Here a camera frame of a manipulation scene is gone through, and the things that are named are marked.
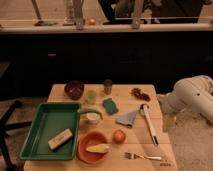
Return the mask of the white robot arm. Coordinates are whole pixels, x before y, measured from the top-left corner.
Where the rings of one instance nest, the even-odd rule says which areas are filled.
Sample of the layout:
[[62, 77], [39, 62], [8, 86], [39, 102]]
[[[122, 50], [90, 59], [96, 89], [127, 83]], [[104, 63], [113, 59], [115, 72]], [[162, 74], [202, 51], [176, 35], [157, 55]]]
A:
[[190, 108], [201, 114], [213, 126], [213, 79], [199, 75], [178, 80], [173, 90], [157, 96], [163, 113], [163, 126], [175, 123], [176, 115]]

